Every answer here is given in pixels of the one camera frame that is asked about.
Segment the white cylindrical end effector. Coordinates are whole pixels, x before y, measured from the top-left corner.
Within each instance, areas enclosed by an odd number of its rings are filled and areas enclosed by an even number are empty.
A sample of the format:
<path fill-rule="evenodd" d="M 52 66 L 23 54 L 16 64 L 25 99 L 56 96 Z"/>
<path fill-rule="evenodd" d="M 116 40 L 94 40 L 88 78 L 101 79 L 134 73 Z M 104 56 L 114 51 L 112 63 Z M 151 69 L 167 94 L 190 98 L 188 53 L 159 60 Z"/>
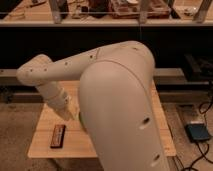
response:
<path fill-rule="evenodd" d="M 63 120 L 73 118 L 70 109 L 70 96 L 56 81 L 48 82 L 36 87 L 44 102 Z"/>

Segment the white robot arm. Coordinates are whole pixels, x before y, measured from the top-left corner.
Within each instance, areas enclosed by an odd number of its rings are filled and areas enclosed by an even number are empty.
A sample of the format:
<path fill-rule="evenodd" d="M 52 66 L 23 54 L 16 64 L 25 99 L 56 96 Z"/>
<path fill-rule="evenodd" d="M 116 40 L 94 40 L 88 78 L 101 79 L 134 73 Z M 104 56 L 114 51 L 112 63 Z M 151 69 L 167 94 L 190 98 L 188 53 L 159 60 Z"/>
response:
<path fill-rule="evenodd" d="M 71 103 L 62 80 L 79 82 L 80 116 L 104 171 L 170 171 L 153 112 L 155 61 L 137 41 L 95 48 L 56 62 L 40 54 L 17 70 L 56 113 Z"/>

